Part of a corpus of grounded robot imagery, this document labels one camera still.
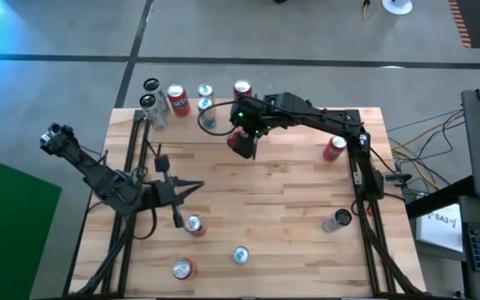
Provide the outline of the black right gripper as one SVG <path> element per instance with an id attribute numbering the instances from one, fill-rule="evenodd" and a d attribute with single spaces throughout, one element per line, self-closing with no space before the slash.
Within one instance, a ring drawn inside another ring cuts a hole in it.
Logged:
<path id="1" fill-rule="evenodd" d="M 267 105 L 255 97 L 241 96 L 233 100 L 229 122 L 240 127 L 245 133 L 253 136 L 267 134 L 274 129 L 265 119 Z M 255 158 L 258 140 L 250 137 L 236 137 L 232 150 L 243 158 Z"/>

